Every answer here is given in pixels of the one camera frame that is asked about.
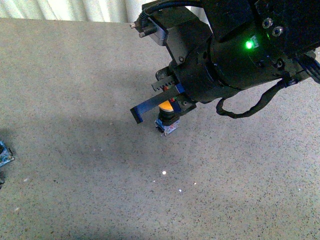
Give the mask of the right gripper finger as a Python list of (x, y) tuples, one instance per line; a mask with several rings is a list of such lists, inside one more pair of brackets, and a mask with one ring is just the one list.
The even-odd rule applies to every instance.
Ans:
[(135, 121), (137, 124), (140, 124), (143, 122), (142, 115), (153, 108), (157, 107), (161, 103), (172, 99), (179, 94), (182, 94), (185, 92), (185, 89), (183, 88), (182, 84), (179, 83), (177, 85), (174, 85), (173, 87), (169, 88), (168, 90), (165, 90), (164, 92), (153, 96), (152, 98), (134, 106), (130, 109), (131, 114), (133, 115)]

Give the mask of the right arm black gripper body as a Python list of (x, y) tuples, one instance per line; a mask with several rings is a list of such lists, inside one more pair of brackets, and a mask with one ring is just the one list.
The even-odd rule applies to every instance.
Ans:
[(196, 103), (218, 100), (217, 113), (231, 118), (237, 114), (224, 110), (226, 99), (275, 80), (276, 84), (256, 105), (240, 114), (247, 118), (263, 109), (278, 91), (306, 78), (300, 62), (309, 50), (310, 43), (304, 33), (286, 36), (286, 30), (280, 28), (279, 36), (274, 36), (251, 21), (233, 27), (222, 37), (217, 29), (211, 29), (211, 37), (190, 52), (185, 62), (174, 65), (172, 59), (164, 72), (185, 90), (178, 98), (187, 103), (181, 114), (194, 109)]

